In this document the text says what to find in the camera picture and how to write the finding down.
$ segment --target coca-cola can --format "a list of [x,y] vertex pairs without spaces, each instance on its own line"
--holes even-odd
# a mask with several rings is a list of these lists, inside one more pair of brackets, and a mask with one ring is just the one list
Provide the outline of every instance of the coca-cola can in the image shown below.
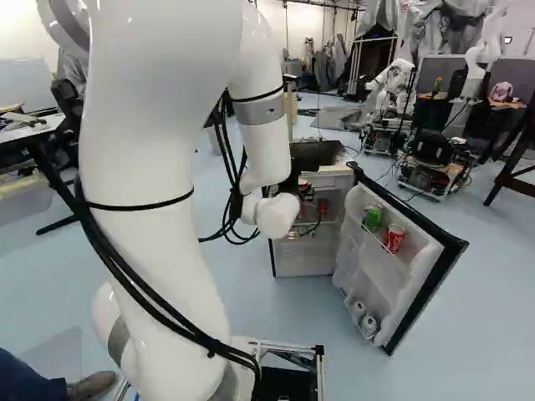
[[390,224],[385,233],[385,248],[393,254],[400,251],[401,244],[405,238],[405,228],[399,224]]

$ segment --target epoxy floor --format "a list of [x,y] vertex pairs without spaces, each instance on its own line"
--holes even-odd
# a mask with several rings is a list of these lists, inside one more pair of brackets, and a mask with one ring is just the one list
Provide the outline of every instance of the epoxy floor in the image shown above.
[[[320,107],[340,103],[322,97]],[[316,104],[316,96],[304,94],[299,107]],[[318,133],[311,120],[299,117],[295,137]],[[229,127],[238,149],[236,125],[231,121]],[[321,134],[359,149],[354,134]],[[219,226],[228,185],[206,135],[197,149],[195,211],[204,236]],[[360,155],[357,161],[372,178],[391,165],[378,156]],[[262,238],[241,247],[224,240],[202,247],[233,332],[324,344],[328,400],[532,400],[535,200],[503,190],[492,207],[484,207],[501,166],[481,167],[471,186],[441,204],[421,197],[410,202],[471,244],[394,357],[362,343],[328,277],[273,279]],[[380,182],[401,199],[411,196],[390,173]],[[92,296],[107,276],[80,227],[33,234],[68,214],[54,197],[48,211],[0,227],[0,346],[45,375],[76,379],[114,365],[90,318]]]

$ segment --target white can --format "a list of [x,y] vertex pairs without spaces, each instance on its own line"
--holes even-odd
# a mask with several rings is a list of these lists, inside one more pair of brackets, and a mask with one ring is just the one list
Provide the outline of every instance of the white can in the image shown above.
[[360,322],[362,316],[366,314],[366,305],[364,302],[357,301],[353,305],[353,317],[356,322]]
[[360,329],[365,337],[370,338],[377,333],[377,321],[371,315],[365,315],[360,321]]

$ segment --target white wall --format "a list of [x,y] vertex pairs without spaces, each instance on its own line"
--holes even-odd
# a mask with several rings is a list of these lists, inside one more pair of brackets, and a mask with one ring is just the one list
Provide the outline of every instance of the white wall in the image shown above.
[[43,57],[55,73],[58,46],[41,24],[35,0],[0,0],[0,10],[0,58]]
[[[535,0],[516,0],[503,21],[504,34],[512,36],[512,42],[506,46],[507,56],[523,55],[531,28],[535,28]],[[526,57],[535,58],[535,39]]]
[[[286,10],[280,0],[257,0],[258,9],[269,21],[281,48],[286,48]],[[333,36],[332,8],[308,4],[288,3],[288,51],[291,58],[301,58],[305,38],[314,38],[315,49],[320,50],[322,38],[327,43]],[[347,43],[353,38],[354,23],[351,23],[346,10],[338,10],[334,25],[335,33],[342,33]]]

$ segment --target fridge door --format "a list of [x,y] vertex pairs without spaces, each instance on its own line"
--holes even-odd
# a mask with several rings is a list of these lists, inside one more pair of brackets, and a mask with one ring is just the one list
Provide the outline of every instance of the fridge door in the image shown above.
[[[469,244],[371,180],[356,163],[348,165],[355,187],[345,200],[333,283],[364,337],[392,355]],[[361,224],[371,205],[382,207],[373,232]],[[405,228],[395,254],[383,245],[390,224]]]

